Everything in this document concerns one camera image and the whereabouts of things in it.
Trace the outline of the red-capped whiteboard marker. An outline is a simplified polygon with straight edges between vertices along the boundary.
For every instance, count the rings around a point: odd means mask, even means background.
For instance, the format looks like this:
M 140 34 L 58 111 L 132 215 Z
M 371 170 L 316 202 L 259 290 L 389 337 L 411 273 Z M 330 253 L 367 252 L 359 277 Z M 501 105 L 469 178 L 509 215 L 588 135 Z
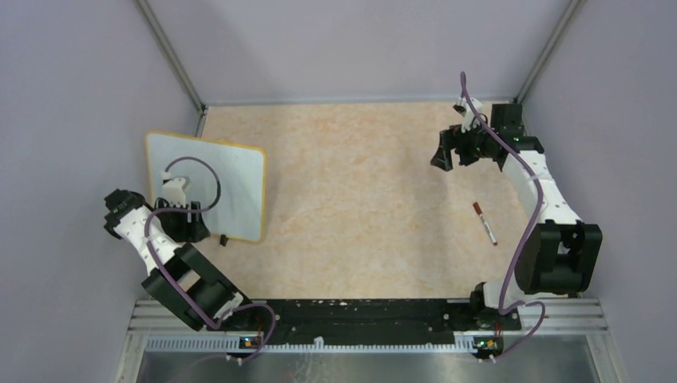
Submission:
M 478 202 L 474 202 L 473 203 L 473 209 L 476 212 L 476 214 L 478 215 L 478 217 L 479 217 L 479 219 L 482 223 L 482 226 L 485 229 L 487 236 L 489 237 L 489 240 L 491 241 L 491 243 L 494 246 L 496 246 L 498 244 L 497 238 L 494 235 L 492 228 L 489 225 L 488 220 L 485 218 L 485 215 L 484 215 L 483 211 L 481 210 L 480 204 Z

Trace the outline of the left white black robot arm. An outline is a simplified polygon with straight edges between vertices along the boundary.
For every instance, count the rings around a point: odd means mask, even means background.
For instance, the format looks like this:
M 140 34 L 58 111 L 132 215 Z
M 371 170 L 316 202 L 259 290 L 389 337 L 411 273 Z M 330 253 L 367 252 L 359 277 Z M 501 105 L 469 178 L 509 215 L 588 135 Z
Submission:
M 117 189 L 105 197 L 105 230 L 135 248 L 148 277 L 144 290 L 193 330 L 238 330 L 255 322 L 256 309 L 240 289 L 191 243 L 168 235 L 145 198 Z

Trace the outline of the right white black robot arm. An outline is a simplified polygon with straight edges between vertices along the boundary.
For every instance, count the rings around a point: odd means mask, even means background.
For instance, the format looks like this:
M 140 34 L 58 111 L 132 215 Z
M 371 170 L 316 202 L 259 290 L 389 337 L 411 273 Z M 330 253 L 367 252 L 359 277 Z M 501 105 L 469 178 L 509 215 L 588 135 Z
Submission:
M 585 223 L 561 194 L 549 171 L 544 146 L 525 132 L 522 107 L 493 105 L 486 116 L 476 99 L 458 100 L 462 122 L 440 131 L 430 163 L 445 172 L 453 158 L 461 166 L 494 162 L 529 217 L 506 276 L 477 286 L 468 307 L 470 322 L 488 329 L 509 309 L 588 289 L 603 240 L 600 227 Z

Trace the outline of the yellow-framed whiteboard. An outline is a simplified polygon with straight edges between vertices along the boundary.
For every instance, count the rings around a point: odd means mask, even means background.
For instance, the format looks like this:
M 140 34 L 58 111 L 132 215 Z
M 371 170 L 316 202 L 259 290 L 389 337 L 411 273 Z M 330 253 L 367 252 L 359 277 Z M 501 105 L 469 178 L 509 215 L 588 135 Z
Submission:
M 202 214 L 207 228 L 229 239 L 262 240 L 267 174 L 263 149 L 167 132 L 148 133 L 145 146 L 151 203 L 161 198 L 162 172 L 191 180 L 186 207 L 197 201 L 206 208 L 220 182 L 219 202 Z

